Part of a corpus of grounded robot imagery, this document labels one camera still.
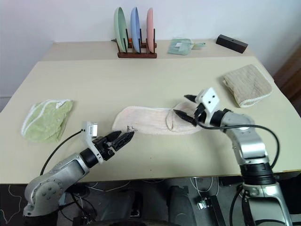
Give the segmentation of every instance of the beige tabletop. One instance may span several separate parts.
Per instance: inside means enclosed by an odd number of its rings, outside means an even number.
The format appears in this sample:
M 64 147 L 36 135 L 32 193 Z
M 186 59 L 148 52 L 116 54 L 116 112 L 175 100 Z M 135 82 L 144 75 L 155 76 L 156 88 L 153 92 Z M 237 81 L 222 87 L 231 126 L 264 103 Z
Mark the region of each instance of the beige tabletop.
M 123 60 L 68 59 L 67 56 L 58 60 L 55 54 L 50 60 L 49 56 L 35 65 L 0 113 L 0 183 L 28 183 L 39 175 L 45 160 L 58 145 L 30 143 L 21 136 L 22 123 L 36 102 L 66 98 L 75 101 L 64 140 L 79 131 L 83 121 L 98 122 L 98 135 L 106 135 L 111 132 L 116 115 L 127 106 L 172 108 L 185 101 L 183 95 L 197 94 L 207 87 L 214 87 L 222 108 L 248 114 L 256 124 L 278 135 L 281 153 L 275 172 L 301 169 L 301 119 L 254 56 Z M 248 64 L 259 67 L 271 82 L 273 92 L 250 108 L 239 108 L 222 85 L 221 76 Z M 256 130 L 273 160 L 275 140 L 268 132 Z M 73 138 L 53 156 L 46 170 L 86 147 L 80 137 Z M 220 131 L 202 130 L 180 136 L 136 133 L 129 144 L 109 161 L 94 166 L 82 181 L 239 173 L 231 141 Z

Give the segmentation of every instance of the towel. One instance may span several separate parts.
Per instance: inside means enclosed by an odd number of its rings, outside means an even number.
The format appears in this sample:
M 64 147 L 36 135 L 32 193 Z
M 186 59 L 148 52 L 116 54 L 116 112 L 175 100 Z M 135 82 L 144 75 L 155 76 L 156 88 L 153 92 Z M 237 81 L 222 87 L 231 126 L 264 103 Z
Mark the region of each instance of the towel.
M 229 88 L 239 107 L 253 106 L 272 93 L 271 84 L 254 65 L 225 74 L 223 83 Z
M 151 135 L 183 135 L 192 134 L 201 130 L 191 123 L 181 119 L 173 109 L 186 112 L 193 116 L 197 104 L 184 102 L 176 107 L 170 108 L 150 108 L 130 106 L 123 109 L 116 117 L 112 130 L 123 132 L 135 131 Z
M 32 142 L 60 141 L 72 104 L 68 99 L 34 104 L 25 118 L 21 135 Z

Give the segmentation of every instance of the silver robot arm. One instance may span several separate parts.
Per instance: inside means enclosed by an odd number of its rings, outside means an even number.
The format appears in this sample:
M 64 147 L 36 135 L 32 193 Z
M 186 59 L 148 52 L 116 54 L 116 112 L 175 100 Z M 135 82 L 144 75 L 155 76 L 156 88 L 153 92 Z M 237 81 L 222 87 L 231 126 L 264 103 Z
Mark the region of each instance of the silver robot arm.
M 197 103 L 198 107 L 194 118 L 185 112 L 175 110 L 180 118 L 205 129 L 222 129 L 232 141 L 244 181 L 245 195 L 242 207 L 245 222 L 254 226 L 258 221 L 267 220 L 292 226 L 279 183 L 276 182 L 269 164 L 265 144 L 255 128 L 250 126 L 225 128 L 254 125 L 254 121 L 249 116 L 236 114 L 227 109 L 220 111 L 220 100 L 213 88 L 205 89 L 197 96 L 185 95 L 185 97 Z
M 90 138 L 95 138 L 92 129 L 87 128 L 83 131 L 85 139 L 89 140 L 89 135 L 86 135 L 89 133 Z M 121 131 L 116 131 L 105 137 L 98 137 L 91 143 L 88 141 L 89 148 L 81 153 L 72 154 L 48 173 L 32 180 L 25 189 L 28 204 L 23 211 L 24 225 L 56 226 L 62 194 L 88 174 L 91 167 L 109 160 L 132 139 L 134 132 L 120 134 Z

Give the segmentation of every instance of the black box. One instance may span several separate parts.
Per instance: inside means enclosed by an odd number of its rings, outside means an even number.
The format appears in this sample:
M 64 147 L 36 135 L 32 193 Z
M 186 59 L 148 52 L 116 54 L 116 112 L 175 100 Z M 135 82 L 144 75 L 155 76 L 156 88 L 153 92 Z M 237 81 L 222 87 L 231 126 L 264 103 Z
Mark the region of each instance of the black box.
M 233 38 L 227 37 L 225 35 L 218 36 L 216 40 L 216 44 L 224 46 L 226 48 L 229 48 L 231 50 L 234 50 L 238 53 L 243 53 L 248 46 L 248 44 L 235 40 Z

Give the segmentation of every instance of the blue plate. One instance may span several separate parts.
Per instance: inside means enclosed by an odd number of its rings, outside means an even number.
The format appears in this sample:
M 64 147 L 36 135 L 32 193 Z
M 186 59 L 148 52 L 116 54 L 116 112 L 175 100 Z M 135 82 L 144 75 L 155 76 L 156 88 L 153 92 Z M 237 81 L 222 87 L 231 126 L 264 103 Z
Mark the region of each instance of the blue plate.
M 140 23 L 137 7 L 132 9 L 131 12 L 131 33 L 132 33 L 132 42 L 136 52 L 139 50 L 139 38 L 140 38 Z

